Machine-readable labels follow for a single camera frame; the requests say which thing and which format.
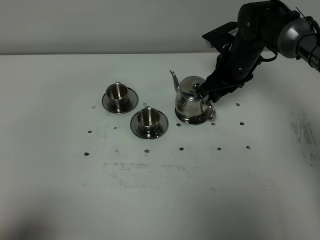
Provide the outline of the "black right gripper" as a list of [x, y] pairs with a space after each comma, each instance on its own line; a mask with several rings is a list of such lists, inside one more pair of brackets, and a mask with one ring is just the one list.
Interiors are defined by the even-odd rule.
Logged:
[[243, 86], [264, 48], [265, 43], [260, 40], [247, 41], [242, 37], [235, 37], [229, 52], [219, 61], [216, 68], [218, 74], [213, 75], [214, 89], [208, 78], [196, 88], [198, 95], [208, 96], [208, 101], [216, 103], [221, 97]]

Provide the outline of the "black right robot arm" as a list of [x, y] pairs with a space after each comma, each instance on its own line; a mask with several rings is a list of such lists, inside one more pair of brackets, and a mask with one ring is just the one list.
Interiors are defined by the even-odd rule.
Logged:
[[279, 0], [244, 4], [236, 22], [202, 37], [219, 55], [215, 70], [196, 91], [214, 103], [243, 87], [258, 65], [272, 62], [278, 55], [303, 59], [311, 68], [320, 69], [319, 24]]

